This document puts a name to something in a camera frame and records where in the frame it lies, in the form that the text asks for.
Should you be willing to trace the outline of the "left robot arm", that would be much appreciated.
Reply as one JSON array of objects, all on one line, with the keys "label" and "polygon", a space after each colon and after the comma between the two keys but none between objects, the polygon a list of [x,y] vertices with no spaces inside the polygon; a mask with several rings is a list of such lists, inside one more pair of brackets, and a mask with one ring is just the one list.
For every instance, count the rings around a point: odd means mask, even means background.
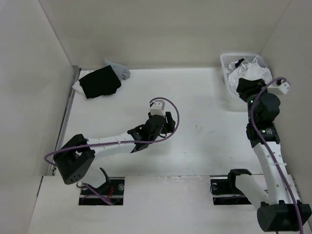
[{"label": "left robot arm", "polygon": [[92,164],[100,158],[137,153],[151,144],[165,141],[176,132],[179,123],[179,119],[174,120],[170,112],[165,112],[149,114],[146,123],[116,136],[85,138],[83,134],[77,134],[52,154],[53,161],[64,184],[81,183],[80,189],[86,194],[80,198],[80,205],[121,205],[123,200],[114,197],[117,186],[111,182],[103,167],[99,170],[105,179],[98,177],[92,180]]}]

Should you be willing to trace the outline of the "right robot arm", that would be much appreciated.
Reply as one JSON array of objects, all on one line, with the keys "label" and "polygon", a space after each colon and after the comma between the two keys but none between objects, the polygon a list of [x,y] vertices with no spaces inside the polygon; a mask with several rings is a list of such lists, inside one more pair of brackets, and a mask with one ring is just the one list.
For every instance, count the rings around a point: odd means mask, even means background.
[{"label": "right robot arm", "polygon": [[302,234],[312,209],[301,201],[287,173],[274,125],[280,113],[280,100],[274,92],[285,95],[289,88],[290,84],[283,77],[269,83],[262,79],[239,79],[237,92],[248,107],[247,138],[260,162],[267,188],[263,190],[247,169],[230,170],[226,187],[232,193],[242,192],[255,207],[262,231]]}]

